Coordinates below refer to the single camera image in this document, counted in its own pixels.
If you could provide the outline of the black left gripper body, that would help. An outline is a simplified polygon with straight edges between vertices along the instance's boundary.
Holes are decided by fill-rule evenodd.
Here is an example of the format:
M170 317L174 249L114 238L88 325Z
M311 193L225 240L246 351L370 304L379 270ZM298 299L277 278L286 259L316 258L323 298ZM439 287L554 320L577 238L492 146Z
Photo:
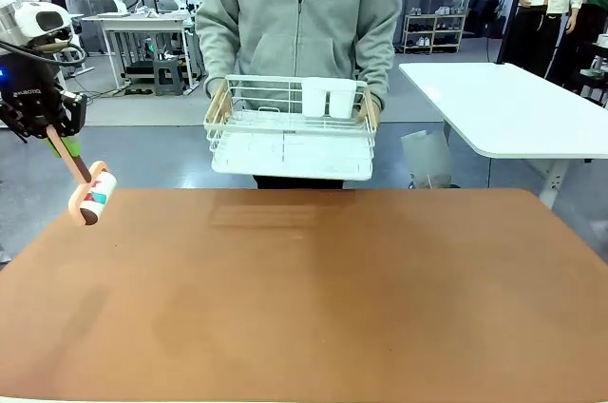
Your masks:
M33 59L25 55L1 57L1 104L59 103L55 85L58 68L48 56Z

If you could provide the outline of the person's right hand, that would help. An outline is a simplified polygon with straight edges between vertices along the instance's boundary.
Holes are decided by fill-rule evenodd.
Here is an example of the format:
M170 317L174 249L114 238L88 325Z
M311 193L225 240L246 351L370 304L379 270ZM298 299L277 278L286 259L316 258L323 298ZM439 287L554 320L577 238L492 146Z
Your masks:
M205 122L209 124L226 123L232 116L232 102L230 88L226 82L223 82L211 100Z

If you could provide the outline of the person's left hand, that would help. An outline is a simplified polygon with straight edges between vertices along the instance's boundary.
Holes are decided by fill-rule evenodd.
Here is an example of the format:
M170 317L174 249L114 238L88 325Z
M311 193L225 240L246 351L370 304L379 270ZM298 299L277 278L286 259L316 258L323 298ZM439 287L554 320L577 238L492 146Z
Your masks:
M364 99L360 103L360 108L356 116L358 123L368 123L372 130L376 130L379 126L381 114L381 106L376 97L371 95L369 99Z

